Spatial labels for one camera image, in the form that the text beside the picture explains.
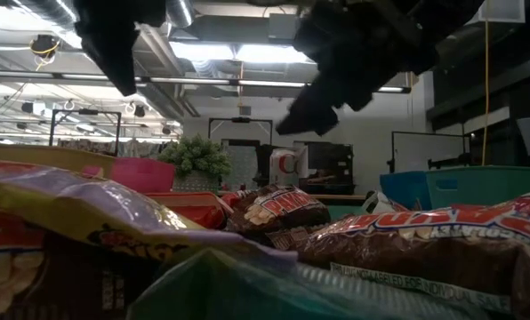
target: fluorescent light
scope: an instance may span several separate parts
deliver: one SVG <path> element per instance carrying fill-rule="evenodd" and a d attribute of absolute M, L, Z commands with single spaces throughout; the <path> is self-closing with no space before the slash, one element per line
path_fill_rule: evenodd
<path fill-rule="evenodd" d="M 107 134 L 107 135 L 109 135 L 109 136 L 111 136 L 111 137 L 115 137 L 115 136 L 116 136 L 114 133 L 112 133 L 112 132 L 108 132 L 107 130 L 103 130 L 103 129 L 100 129 L 100 128 L 97 128 L 97 131 L 98 131 L 98 132 L 103 132 L 103 133 L 105 133 L 105 134 Z"/>
<path fill-rule="evenodd" d="M 284 81 L 261 81 L 261 80 L 239 80 L 241 85 L 257 85 L 257 86 L 281 86 L 281 87 L 293 87 L 302 88 L 305 83 L 293 83 Z"/>
<path fill-rule="evenodd" d="M 236 59 L 255 63 L 295 63 L 307 62 L 304 53 L 294 50 L 292 46 L 244 44 L 237 52 Z"/>
<path fill-rule="evenodd" d="M 153 82 L 171 84 L 229 84 L 228 79 L 198 79 L 198 78 L 175 78 L 175 77 L 152 77 Z"/>
<path fill-rule="evenodd" d="M 395 92 L 395 93 L 398 93 L 398 92 L 403 92 L 403 88 L 399 88 L 399 87 L 382 87 L 380 88 L 380 90 L 378 90 L 378 92 Z"/>
<path fill-rule="evenodd" d="M 101 76 L 101 75 L 72 75 L 72 74 L 64 74 L 64 78 L 66 79 L 76 79 L 76 80 L 105 80 L 108 81 L 107 76 Z"/>
<path fill-rule="evenodd" d="M 89 124 L 76 124 L 76 128 L 79 128 L 81 130 L 85 130 L 87 132 L 94 132 L 95 128 L 92 125 Z"/>
<path fill-rule="evenodd" d="M 66 4 L 63 3 L 63 1 L 61 1 L 61 0 L 55 0 L 55 2 L 58 3 L 58 4 L 63 8 L 63 10 L 66 11 L 66 13 L 69 15 L 69 17 L 71 17 L 71 21 L 72 21 L 72 22 L 76 22 L 76 21 L 77 21 L 76 14 L 73 13 L 73 12 L 71 11 L 71 9 L 69 9 L 69 7 L 66 6 Z"/>
<path fill-rule="evenodd" d="M 0 70 L 0 76 L 8 76 L 8 77 L 31 77 L 31 78 L 53 78 L 53 74 L 48 72 L 27 72 L 27 71 L 21 71 L 21 72 L 14 72 L 14 71 L 3 71 Z"/>
<path fill-rule="evenodd" d="M 8 139 L 0 140 L 0 143 L 2 143 L 2 144 L 14 144 L 13 141 L 10 141 Z"/>
<path fill-rule="evenodd" d="M 1 137 L 21 137 L 21 138 L 43 138 L 43 139 L 50 139 L 49 134 L 34 134 L 34 133 L 16 133 L 16 132 L 0 132 Z M 83 134 L 54 134 L 53 138 L 56 139 L 87 139 L 87 140 L 94 140 L 94 141 L 100 141 L 100 142 L 112 142 L 115 141 L 115 137 L 104 137 L 104 136 L 88 136 Z M 160 137 L 160 138 L 150 138 L 150 137 L 120 137 L 119 141 L 121 142 L 127 142 L 132 139 L 136 139 L 140 142 L 168 142 L 176 140 L 176 135 L 170 135 L 169 137 Z"/>
<path fill-rule="evenodd" d="M 71 122 L 75 122 L 75 123 L 79 122 L 79 119 L 75 119 L 73 116 L 66 116 L 66 119 L 68 119 Z"/>
<path fill-rule="evenodd" d="M 190 61 L 232 60 L 233 52 L 225 44 L 182 44 L 170 42 L 174 54 L 178 58 Z"/>

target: teal plastic bin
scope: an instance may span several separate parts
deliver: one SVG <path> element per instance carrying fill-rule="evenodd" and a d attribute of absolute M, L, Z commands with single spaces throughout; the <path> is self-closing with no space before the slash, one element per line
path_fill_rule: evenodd
<path fill-rule="evenodd" d="M 434 209 L 451 204 L 499 204 L 530 192 L 530 168 L 484 166 L 427 172 Z"/>

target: yellow cable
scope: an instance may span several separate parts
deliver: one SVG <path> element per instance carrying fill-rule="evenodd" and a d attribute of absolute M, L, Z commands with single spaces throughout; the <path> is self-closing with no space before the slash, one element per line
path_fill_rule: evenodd
<path fill-rule="evenodd" d="M 410 113 L 411 113 L 411 130 L 414 129 L 414 73 L 411 72 L 409 75 L 409 98 L 411 102 Z"/>
<path fill-rule="evenodd" d="M 243 79 L 244 78 L 244 62 L 243 61 L 241 61 L 241 67 L 240 68 L 241 69 L 239 70 L 239 78 Z M 241 85 L 239 85 L 237 87 L 237 95 L 239 96 L 239 102 L 237 103 L 237 106 L 239 108 L 241 108 L 243 106 L 243 103 L 241 101 L 241 96 L 243 94 L 243 90 L 244 90 L 244 88 Z"/>
<path fill-rule="evenodd" d="M 32 50 L 32 44 L 34 43 L 34 40 L 32 40 L 30 42 L 30 50 L 33 52 L 33 53 L 36 53 L 36 54 L 44 54 L 44 53 L 50 53 L 52 51 L 54 51 L 55 49 L 57 49 L 58 45 L 60 45 L 60 42 L 58 41 L 54 46 L 53 48 L 50 48 L 50 49 L 47 49 L 47 50 L 44 50 L 42 52 L 37 52 L 35 50 Z"/>
<path fill-rule="evenodd" d="M 485 134 L 483 136 L 482 140 L 482 165 L 486 165 L 486 136 L 488 135 L 488 113 L 490 109 L 490 82 L 489 82 L 489 68 L 490 68 L 490 48 L 489 48 L 489 34 L 490 34 L 490 28 L 489 28 L 489 18 L 490 15 L 490 0 L 486 0 L 486 17 L 485 17 L 485 56 L 486 56 L 486 62 L 485 62 L 485 98 L 486 98 L 486 105 L 485 105 Z"/>

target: ceiling light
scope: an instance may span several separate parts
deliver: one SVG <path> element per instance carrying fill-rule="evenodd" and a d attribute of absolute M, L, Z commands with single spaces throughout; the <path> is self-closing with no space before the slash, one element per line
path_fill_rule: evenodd
<path fill-rule="evenodd" d="M 66 116 L 66 119 L 68 119 L 71 122 L 75 122 L 75 123 L 79 122 L 79 119 L 75 119 L 73 116 Z"/>
<path fill-rule="evenodd" d="M 108 81 L 107 76 L 102 75 L 72 75 L 72 74 L 64 74 L 64 78 L 66 79 L 75 79 L 75 80 L 105 80 Z"/>
<path fill-rule="evenodd" d="M 77 124 L 76 128 L 79 128 L 79 129 L 81 129 L 83 131 L 86 131 L 86 132 L 94 132 L 95 131 L 95 127 L 93 127 L 92 125 L 89 125 L 89 124 Z"/>
<path fill-rule="evenodd" d="M 114 134 L 113 132 L 108 132 L 107 130 L 103 130 L 103 129 L 100 129 L 100 128 L 97 128 L 96 129 L 98 132 L 103 132 L 111 137 L 116 137 L 116 134 Z"/>
<path fill-rule="evenodd" d="M 1 139 L 1 140 L 0 140 L 0 143 L 2 143 L 2 144 L 14 144 L 13 141 L 8 140 L 8 139 Z"/>
<path fill-rule="evenodd" d="M 293 87 L 293 88 L 302 88 L 305 86 L 305 83 L 293 83 L 293 82 L 284 82 L 284 81 L 260 81 L 260 80 L 239 80 L 241 85 L 255 85 L 255 86 L 281 86 L 281 87 Z"/>
<path fill-rule="evenodd" d="M 49 134 L 34 134 L 34 133 L 16 133 L 16 132 L 0 132 L 1 137 L 21 137 L 21 138 L 42 138 L 42 139 L 49 139 Z M 159 137 L 159 138 L 141 138 L 141 137 L 120 137 L 119 141 L 121 142 L 127 142 L 132 139 L 136 139 L 139 142 L 168 142 L 176 140 L 176 135 L 170 135 L 169 137 Z M 53 138 L 56 139 L 67 139 L 67 140 L 73 140 L 73 139 L 87 139 L 87 140 L 94 140 L 94 141 L 101 141 L 101 142 L 112 142 L 116 140 L 116 137 L 104 137 L 104 136 L 89 136 L 89 135 L 83 135 L 83 134 L 54 134 Z"/>
<path fill-rule="evenodd" d="M 144 117 L 146 115 L 146 112 L 144 111 L 144 106 L 136 106 L 134 108 L 134 116 L 137 117 Z"/>
<path fill-rule="evenodd" d="M 151 77 L 150 80 L 155 83 L 170 83 L 170 84 L 229 84 L 228 79 L 198 79 L 186 77 Z"/>
<path fill-rule="evenodd" d="M 170 42 L 174 54 L 178 58 L 190 61 L 201 60 L 232 60 L 233 52 L 225 44 L 182 44 Z"/>
<path fill-rule="evenodd" d="M 121 124 L 125 128 L 148 128 L 146 124 Z"/>
<path fill-rule="evenodd" d="M 8 77 L 31 77 L 31 78 L 53 78 L 53 74 L 48 72 L 28 72 L 28 71 L 7 71 L 7 70 L 0 70 L 0 76 L 8 76 Z"/>
<path fill-rule="evenodd" d="M 32 113 L 34 112 L 34 103 L 24 102 L 22 103 L 22 107 L 20 107 L 20 110 L 22 110 L 22 112 Z"/>
<path fill-rule="evenodd" d="M 166 124 L 165 126 L 162 127 L 162 134 L 170 134 L 172 132 L 172 128 L 170 127 L 170 125 Z"/>
<path fill-rule="evenodd" d="M 296 63 L 307 62 L 304 53 L 294 50 L 292 46 L 244 44 L 237 52 L 236 59 L 255 63 Z"/>
<path fill-rule="evenodd" d="M 403 92 L 403 91 L 404 91 L 404 88 L 399 88 L 399 87 L 382 87 L 380 88 L 380 90 L 378 90 L 378 92 L 396 92 L 396 93 Z"/>

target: plastic bag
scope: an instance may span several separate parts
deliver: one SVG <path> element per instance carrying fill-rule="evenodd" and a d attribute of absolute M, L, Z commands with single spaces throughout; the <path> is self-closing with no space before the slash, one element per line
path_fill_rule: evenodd
<path fill-rule="evenodd" d="M 122 319 L 159 266 L 0 212 L 0 319 Z"/>
<path fill-rule="evenodd" d="M 530 194 L 491 207 L 349 217 L 298 252 L 347 276 L 530 319 Z"/>
<path fill-rule="evenodd" d="M 487 319 L 478 308 L 270 257 L 204 249 L 167 271 L 127 319 Z"/>
<path fill-rule="evenodd" d="M 0 161 L 0 209 L 71 239 L 156 260 L 191 245 L 238 245 L 296 260 L 234 233 L 206 230 L 114 181 Z"/>

